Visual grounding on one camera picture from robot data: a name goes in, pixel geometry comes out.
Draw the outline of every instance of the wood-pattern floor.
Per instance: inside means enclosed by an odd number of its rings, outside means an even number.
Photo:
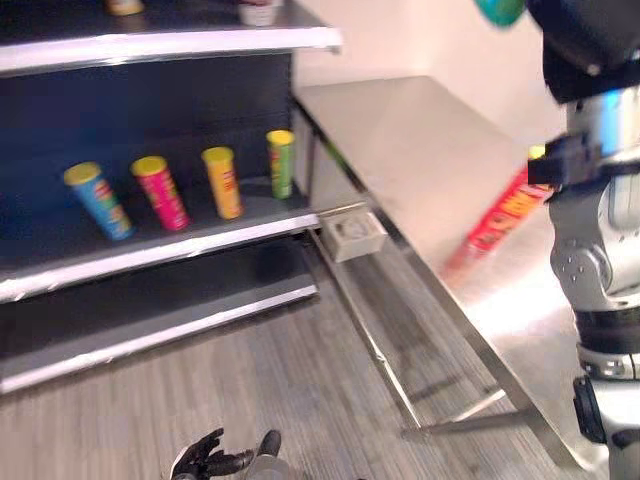
[[[493,379],[387,250],[345,268],[420,414],[435,420]],[[218,426],[229,451],[280,429],[296,479],[607,478],[558,469],[524,426],[401,439],[394,397],[314,263],[314,300],[0,398],[0,478],[164,479],[182,446]]]

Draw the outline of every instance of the red chip can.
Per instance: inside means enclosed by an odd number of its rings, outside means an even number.
[[[164,228],[181,230],[189,225],[189,217],[164,158],[143,157],[133,162],[131,172],[140,182]]]

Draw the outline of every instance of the shelf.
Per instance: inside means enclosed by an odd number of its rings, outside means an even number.
[[[0,76],[342,43],[294,2],[261,28],[240,23],[235,0],[152,0],[127,17],[108,15],[102,3],[0,2]]]
[[[208,184],[181,191],[192,223],[180,232],[162,228],[141,192],[121,199],[136,233],[120,242],[108,240],[81,206],[3,226],[0,303],[318,224],[295,188],[277,200],[269,179],[260,177],[241,181],[240,192],[244,214],[228,221],[218,217]]]
[[[269,240],[0,306],[0,393],[317,292],[293,238]]]

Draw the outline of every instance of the metal table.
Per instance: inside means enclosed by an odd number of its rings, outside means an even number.
[[[463,283],[438,274],[522,168],[526,148],[428,77],[309,87],[297,98],[314,138],[340,154],[347,176],[499,383],[448,420],[469,417],[504,391],[556,463],[591,470],[605,461],[606,448],[580,435],[573,410],[577,335],[549,265],[546,208]]]

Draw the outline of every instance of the green object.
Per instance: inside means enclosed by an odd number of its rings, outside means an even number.
[[[498,27],[509,27],[524,12],[524,0],[475,0],[484,16]]]
[[[284,200],[291,196],[294,135],[288,130],[274,130],[267,134],[271,151],[271,185],[273,196]]]

